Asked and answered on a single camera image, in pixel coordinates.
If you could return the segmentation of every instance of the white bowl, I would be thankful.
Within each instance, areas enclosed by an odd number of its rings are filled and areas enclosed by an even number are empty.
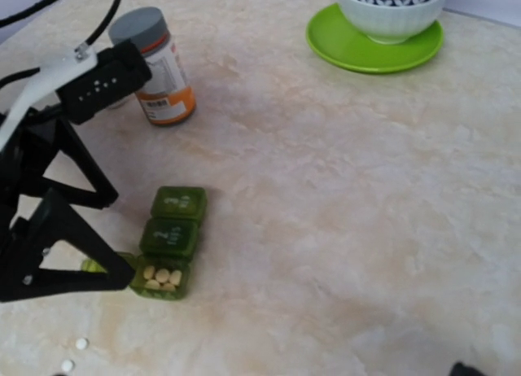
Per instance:
[[[431,0],[413,6],[377,6],[358,0],[337,0],[351,24],[379,44],[407,41],[431,26],[440,16],[445,0]]]

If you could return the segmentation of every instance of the stacked bowl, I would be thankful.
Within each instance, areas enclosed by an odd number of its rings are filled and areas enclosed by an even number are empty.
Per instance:
[[[337,0],[344,16],[371,40],[394,45],[429,28],[445,0]]]

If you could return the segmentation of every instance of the table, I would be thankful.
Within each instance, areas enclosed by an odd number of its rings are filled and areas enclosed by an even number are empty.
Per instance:
[[[110,1],[50,9],[0,46],[2,75],[83,41]],[[434,60],[366,76],[306,45],[333,1],[124,0],[166,14],[198,111],[161,129],[131,100],[78,128],[120,199],[77,210],[137,253],[159,186],[207,188],[190,296],[2,304],[0,374],[519,374],[521,32],[444,13]],[[49,174],[85,184],[63,157]],[[46,263],[81,260],[61,243]]]

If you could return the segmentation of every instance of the barcode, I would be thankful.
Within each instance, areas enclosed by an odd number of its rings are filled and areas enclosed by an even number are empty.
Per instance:
[[[147,101],[147,107],[150,107],[150,108],[156,108],[156,107],[167,107],[169,105],[169,101],[167,101],[166,99],[161,99],[160,101],[154,101],[154,102],[150,102],[150,101]]]

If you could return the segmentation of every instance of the gray bottle cap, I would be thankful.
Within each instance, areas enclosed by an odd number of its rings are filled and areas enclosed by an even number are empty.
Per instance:
[[[131,40],[139,50],[143,50],[157,43],[168,32],[161,10],[143,7],[118,18],[109,28],[108,36],[114,45]]]

